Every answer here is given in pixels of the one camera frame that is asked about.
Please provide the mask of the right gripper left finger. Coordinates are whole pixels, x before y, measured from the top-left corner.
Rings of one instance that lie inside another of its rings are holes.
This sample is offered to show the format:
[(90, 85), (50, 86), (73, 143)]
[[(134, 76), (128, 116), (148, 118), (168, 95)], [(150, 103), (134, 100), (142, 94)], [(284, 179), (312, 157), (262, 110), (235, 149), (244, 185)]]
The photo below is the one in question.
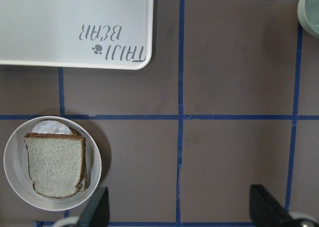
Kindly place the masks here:
[(77, 221), (78, 227), (107, 227), (109, 224), (109, 193), (107, 187), (97, 188)]

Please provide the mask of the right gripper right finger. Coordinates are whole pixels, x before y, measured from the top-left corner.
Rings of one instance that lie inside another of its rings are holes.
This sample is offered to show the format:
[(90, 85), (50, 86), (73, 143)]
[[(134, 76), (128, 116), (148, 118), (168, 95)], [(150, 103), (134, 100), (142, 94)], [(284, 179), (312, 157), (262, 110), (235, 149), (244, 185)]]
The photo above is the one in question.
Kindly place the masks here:
[(293, 218), (263, 185), (251, 185), (249, 216), (256, 227), (287, 227)]

